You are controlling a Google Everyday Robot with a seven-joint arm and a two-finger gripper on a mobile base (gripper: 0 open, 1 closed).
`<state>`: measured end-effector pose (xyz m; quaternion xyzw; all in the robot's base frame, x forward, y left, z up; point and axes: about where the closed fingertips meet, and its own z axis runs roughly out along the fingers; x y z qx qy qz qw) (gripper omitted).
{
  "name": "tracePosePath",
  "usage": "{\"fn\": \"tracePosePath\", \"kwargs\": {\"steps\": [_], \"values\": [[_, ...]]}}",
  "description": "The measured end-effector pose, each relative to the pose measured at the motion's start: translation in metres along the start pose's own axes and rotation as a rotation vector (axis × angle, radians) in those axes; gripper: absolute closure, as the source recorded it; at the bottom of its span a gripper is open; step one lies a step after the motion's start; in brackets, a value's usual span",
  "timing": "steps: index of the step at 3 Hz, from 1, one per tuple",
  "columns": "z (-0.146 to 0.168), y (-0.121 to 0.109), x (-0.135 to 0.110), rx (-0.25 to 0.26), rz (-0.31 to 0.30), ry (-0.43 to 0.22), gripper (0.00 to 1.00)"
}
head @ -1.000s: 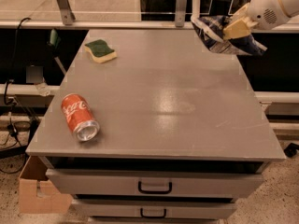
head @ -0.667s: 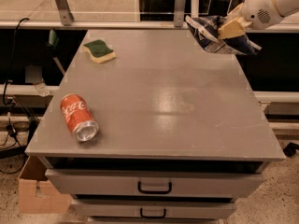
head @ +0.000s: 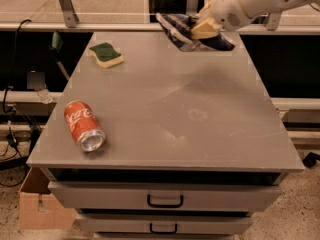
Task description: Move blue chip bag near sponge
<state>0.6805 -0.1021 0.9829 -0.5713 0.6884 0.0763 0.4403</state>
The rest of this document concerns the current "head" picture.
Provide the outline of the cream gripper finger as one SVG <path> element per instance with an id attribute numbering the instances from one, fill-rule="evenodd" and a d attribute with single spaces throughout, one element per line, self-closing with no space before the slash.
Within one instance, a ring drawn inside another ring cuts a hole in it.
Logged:
<path id="1" fill-rule="evenodd" d="M 215 4 L 215 0 L 211 0 L 210 2 L 206 3 L 204 7 L 197 13 L 196 17 L 199 22 L 205 20 L 211 15 L 211 10 Z"/>
<path id="2" fill-rule="evenodd" d="M 198 19 L 193 17 L 191 22 L 191 36 L 193 39 L 200 40 L 216 37 L 222 29 L 222 25 L 213 18 Z"/>

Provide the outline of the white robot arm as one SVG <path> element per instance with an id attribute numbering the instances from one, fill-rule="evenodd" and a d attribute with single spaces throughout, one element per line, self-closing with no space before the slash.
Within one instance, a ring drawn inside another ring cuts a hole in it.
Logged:
<path id="1" fill-rule="evenodd" d="M 198 13 L 191 29 L 194 39 L 215 37 L 221 29 L 235 31 L 265 13 L 280 13 L 320 0 L 212 0 Z"/>

